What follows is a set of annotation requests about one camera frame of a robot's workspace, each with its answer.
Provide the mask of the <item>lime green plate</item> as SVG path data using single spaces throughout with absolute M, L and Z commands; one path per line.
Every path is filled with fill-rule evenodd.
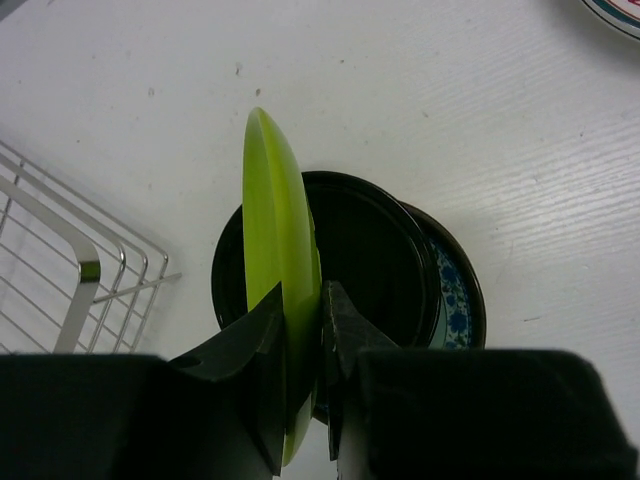
M 285 433 L 288 465 L 307 433 L 321 343 L 321 265 L 302 174 L 289 142 L 262 108 L 248 115 L 243 149 L 242 223 L 246 303 L 274 287 L 284 312 Z

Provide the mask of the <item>teal speckled plate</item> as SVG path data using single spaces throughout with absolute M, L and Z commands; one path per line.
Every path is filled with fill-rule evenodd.
M 435 218 L 402 203 L 435 254 L 440 278 L 440 306 L 430 349 L 482 349 L 486 344 L 486 308 L 476 272 L 455 237 Z

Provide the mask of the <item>black plate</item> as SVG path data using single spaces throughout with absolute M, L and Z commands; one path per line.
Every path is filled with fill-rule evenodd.
M 345 173 L 310 171 L 302 179 L 323 279 L 339 282 L 356 310 L 397 345 L 428 345 L 440 280 L 434 251 L 408 208 Z

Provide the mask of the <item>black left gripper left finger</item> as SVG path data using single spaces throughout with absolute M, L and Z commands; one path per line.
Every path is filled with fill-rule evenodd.
M 270 479 L 283 465 L 284 316 L 272 289 L 170 361 L 1 359 L 5 479 Z

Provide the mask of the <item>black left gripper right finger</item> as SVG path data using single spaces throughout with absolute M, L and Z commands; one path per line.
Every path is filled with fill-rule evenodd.
M 341 479 L 627 479 L 594 366 L 562 350 L 402 348 L 323 288 L 329 448 Z

